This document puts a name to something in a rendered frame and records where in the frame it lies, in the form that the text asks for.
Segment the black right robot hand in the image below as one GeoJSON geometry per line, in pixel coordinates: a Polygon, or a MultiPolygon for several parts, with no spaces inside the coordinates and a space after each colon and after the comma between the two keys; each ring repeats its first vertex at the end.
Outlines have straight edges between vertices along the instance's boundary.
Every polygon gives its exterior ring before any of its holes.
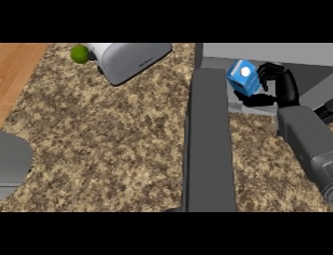
{"type": "Polygon", "coordinates": [[[257,68],[257,78],[263,90],[266,83],[275,82],[275,95],[256,94],[250,97],[235,92],[237,98],[247,107],[265,107],[277,105],[280,108],[299,106],[299,91],[291,71],[281,65],[266,62],[257,68]]]}

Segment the blue milk carton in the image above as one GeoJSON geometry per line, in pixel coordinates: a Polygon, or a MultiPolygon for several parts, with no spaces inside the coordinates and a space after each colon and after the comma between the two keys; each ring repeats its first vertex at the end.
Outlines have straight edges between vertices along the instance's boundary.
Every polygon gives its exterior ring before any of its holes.
{"type": "Polygon", "coordinates": [[[256,66],[247,60],[235,60],[226,73],[232,89],[246,96],[256,95],[260,89],[256,66]]]}

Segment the green lime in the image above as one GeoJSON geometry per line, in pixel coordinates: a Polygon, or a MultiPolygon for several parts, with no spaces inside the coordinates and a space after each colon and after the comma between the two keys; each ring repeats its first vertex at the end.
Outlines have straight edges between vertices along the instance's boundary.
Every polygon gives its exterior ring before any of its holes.
{"type": "Polygon", "coordinates": [[[71,59],[77,64],[86,64],[89,62],[89,48],[83,45],[77,45],[71,49],[71,59]]]}

